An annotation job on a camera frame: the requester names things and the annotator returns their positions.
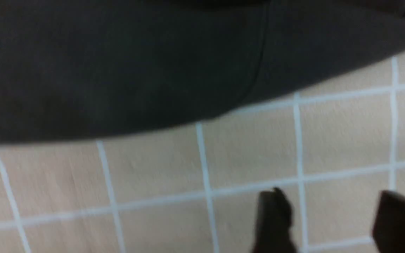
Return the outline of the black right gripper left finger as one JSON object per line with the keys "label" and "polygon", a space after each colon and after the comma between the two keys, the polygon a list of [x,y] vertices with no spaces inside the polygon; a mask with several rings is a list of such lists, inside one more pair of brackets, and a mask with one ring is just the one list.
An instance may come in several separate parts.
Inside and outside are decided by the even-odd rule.
{"label": "black right gripper left finger", "polygon": [[291,238],[293,209],[278,187],[261,191],[257,200],[253,253],[297,253]]}

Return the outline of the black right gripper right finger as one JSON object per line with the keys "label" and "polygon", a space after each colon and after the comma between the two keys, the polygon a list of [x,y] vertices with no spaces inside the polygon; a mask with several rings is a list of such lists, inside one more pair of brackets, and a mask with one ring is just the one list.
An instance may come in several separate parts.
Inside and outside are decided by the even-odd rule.
{"label": "black right gripper right finger", "polygon": [[380,253],[405,253],[405,196],[381,191],[372,239]]}

